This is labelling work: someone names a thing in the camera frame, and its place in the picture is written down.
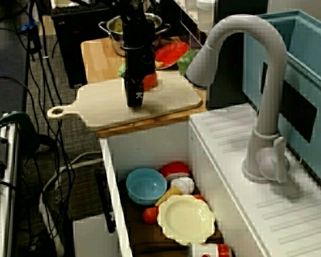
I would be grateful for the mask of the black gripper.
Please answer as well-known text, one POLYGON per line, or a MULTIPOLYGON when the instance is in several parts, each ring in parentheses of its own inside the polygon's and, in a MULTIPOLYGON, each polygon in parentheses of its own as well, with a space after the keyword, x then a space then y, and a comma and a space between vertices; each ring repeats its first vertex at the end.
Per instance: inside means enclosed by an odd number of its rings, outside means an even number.
POLYGON ((127 105, 131 108, 140 107, 144 95, 142 80, 147 75, 155 73, 155 50, 154 47, 123 47, 123 50, 125 50, 126 68, 122 77, 127 105))

